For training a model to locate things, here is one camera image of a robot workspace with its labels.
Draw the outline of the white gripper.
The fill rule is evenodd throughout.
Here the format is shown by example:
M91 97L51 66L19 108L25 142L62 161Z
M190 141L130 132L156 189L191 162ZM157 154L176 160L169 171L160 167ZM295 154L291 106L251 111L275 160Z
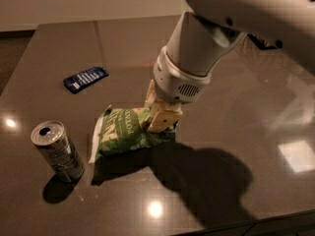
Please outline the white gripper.
M210 75L200 77L180 70L170 60L164 46L154 64L154 80L149 83L144 104L150 108L148 131L161 133L171 127L183 115L181 103L196 101L210 80ZM166 102L155 102L156 96Z

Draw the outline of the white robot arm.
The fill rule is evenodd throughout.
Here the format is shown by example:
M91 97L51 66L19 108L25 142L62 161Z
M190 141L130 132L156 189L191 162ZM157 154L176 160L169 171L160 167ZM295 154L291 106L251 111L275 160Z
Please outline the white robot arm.
M174 32L154 64L145 106L148 131L160 133L182 116L210 83L211 70L250 34L314 71L314 0L185 0Z

